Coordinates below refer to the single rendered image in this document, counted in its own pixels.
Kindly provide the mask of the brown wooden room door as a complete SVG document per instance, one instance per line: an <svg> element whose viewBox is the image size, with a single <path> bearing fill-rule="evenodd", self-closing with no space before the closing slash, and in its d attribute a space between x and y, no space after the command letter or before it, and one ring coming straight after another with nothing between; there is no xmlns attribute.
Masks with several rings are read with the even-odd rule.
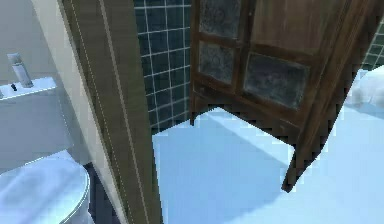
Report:
<svg viewBox="0 0 384 224"><path fill-rule="evenodd" d="M163 224L134 0L58 0L126 224Z"/></svg>

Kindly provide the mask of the brown wooden cabinet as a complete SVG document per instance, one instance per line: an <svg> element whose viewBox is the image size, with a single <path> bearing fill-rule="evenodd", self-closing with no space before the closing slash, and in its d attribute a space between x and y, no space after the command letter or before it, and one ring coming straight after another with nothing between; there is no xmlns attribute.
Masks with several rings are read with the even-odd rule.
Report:
<svg viewBox="0 0 384 224"><path fill-rule="evenodd" d="M290 192L324 148L384 0L191 0L190 106L216 106L294 149Z"/></svg>

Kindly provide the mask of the white toilet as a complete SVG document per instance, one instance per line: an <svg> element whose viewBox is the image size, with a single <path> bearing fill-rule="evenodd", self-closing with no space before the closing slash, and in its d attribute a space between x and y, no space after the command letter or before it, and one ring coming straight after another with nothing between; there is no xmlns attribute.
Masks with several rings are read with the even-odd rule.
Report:
<svg viewBox="0 0 384 224"><path fill-rule="evenodd" d="M0 224L94 224L53 78L0 86Z"/></svg>

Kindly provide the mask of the grey spray bottle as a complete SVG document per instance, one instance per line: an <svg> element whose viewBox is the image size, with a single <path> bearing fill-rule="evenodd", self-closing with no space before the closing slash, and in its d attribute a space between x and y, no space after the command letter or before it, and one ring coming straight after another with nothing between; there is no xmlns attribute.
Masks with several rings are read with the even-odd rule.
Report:
<svg viewBox="0 0 384 224"><path fill-rule="evenodd" d="M20 82L24 88L32 88L33 83L29 76L29 73L22 61L19 53L10 53L7 55L9 62Z"/></svg>

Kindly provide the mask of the white rounded fixture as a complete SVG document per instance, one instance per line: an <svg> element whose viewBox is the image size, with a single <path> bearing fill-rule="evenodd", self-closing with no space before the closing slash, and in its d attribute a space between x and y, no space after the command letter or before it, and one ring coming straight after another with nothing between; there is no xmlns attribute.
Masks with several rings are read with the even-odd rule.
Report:
<svg viewBox="0 0 384 224"><path fill-rule="evenodd" d="M384 108L384 65L373 70L359 69L345 103L355 108L363 104Z"/></svg>

